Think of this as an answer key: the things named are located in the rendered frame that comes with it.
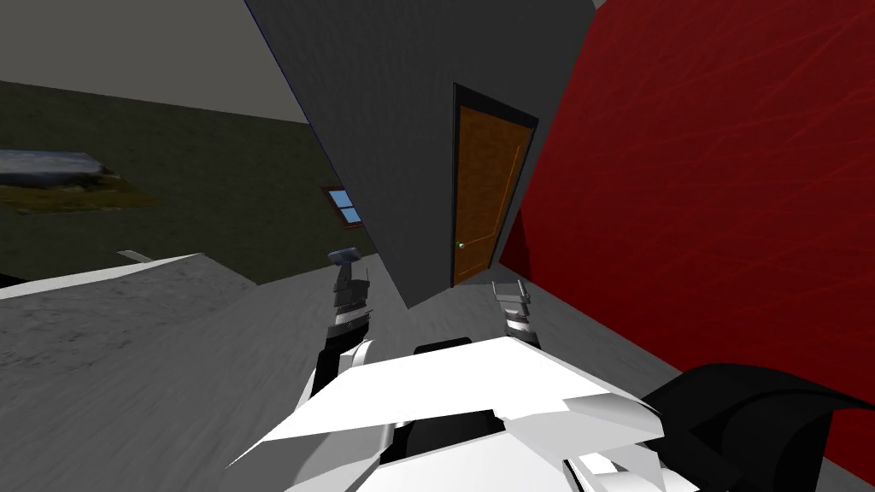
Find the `landscape picture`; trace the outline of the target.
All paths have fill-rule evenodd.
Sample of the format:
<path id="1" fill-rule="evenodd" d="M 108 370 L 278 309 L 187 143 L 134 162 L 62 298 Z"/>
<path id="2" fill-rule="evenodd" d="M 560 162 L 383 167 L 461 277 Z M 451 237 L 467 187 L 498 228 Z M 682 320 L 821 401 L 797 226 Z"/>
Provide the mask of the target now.
<path id="1" fill-rule="evenodd" d="M 0 205 L 21 215 L 158 207 L 160 203 L 81 152 L 0 149 Z"/>

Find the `grey speckled table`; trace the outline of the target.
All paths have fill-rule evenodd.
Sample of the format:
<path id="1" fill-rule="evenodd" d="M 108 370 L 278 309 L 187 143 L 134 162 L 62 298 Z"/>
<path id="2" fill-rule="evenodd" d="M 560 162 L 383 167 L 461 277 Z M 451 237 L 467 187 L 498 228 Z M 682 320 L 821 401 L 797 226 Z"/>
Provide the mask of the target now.
<path id="1" fill-rule="evenodd" d="M 157 328 L 212 313 L 255 283 L 206 254 L 0 288 L 0 384 L 65 373 Z"/>

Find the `red framed window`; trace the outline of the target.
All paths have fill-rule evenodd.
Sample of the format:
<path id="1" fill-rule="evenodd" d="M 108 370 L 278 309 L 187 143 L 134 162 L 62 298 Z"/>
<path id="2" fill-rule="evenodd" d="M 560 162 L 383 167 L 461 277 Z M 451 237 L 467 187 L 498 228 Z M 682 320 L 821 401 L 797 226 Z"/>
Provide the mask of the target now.
<path id="1" fill-rule="evenodd" d="M 363 226 L 361 218 L 343 186 L 321 186 L 321 189 L 332 209 L 343 222 L 344 229 L 357 229 L 357 227 Z"/>

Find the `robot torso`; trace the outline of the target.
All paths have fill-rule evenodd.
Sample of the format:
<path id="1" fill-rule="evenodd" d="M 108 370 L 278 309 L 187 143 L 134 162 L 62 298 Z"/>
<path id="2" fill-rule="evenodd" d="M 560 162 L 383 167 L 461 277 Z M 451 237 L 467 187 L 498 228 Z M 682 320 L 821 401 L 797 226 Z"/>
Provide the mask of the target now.
<path id="1" fill-rule="evenodd" d="M 218 492 L 697 492 L 645 448 L 664 434 L 652 407 L 512 337 L 341 360 L 226 468 Z M 478 411 L 503 429 L 381 462 L 412 424 Z"/>

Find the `brown wooden door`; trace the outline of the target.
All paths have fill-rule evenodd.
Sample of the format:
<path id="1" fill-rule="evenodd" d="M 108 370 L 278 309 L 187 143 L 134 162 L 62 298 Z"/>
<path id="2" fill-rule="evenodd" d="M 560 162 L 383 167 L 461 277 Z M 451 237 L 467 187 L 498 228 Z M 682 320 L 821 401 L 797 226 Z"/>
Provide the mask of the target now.
<path id="1" fill-rule="evenodd" d="M 532 129 L 461 106 L 458 119 L 453 283 L 488 268 Z"/>

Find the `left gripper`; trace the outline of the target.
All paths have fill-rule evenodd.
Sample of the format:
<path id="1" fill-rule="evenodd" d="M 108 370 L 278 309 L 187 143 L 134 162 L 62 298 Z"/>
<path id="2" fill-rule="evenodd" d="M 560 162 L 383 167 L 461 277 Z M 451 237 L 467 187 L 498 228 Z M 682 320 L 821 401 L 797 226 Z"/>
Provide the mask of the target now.
<path id="1" fill-rule="evenodd" d="M 352 262 L 342 262 L 334 285 L 335 322 L 347 323 L 368 313 L 367 297 L 370 281 L 353 278 Z"/>

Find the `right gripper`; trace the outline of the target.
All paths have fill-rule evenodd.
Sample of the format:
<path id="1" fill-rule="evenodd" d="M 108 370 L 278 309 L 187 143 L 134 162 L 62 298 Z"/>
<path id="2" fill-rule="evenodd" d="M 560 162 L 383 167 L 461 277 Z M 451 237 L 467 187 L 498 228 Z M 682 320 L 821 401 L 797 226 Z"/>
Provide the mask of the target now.
<path id="1" fill-rule="evenodd" d="M 528 305 L 530 305 L 531 295 L 528 293 L 525 284 L 521 278 L 517 279 L 517 285 L 520 291 L 520 298 L 517 300 L 504 301 L 504 288 L 502 283 L 491 281 L 491 291 L 493 291 L 495 300 L 501 303 L 501 308 L 505 314 L 505 320 L 508 325 L 529 325 L 528 320 Z"/>

